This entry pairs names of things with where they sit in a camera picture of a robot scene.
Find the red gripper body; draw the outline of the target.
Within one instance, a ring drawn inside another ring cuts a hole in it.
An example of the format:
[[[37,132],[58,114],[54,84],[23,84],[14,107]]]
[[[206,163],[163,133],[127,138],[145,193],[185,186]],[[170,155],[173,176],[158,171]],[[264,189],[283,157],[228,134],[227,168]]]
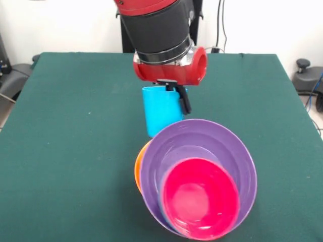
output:
[[[207,55],[204,48],[194,46],[179,60],[163,65],[148,65],[142,63],[135,53],[133,67],[143,81],[170,80],[179,85],[199,85],[206,74]]]

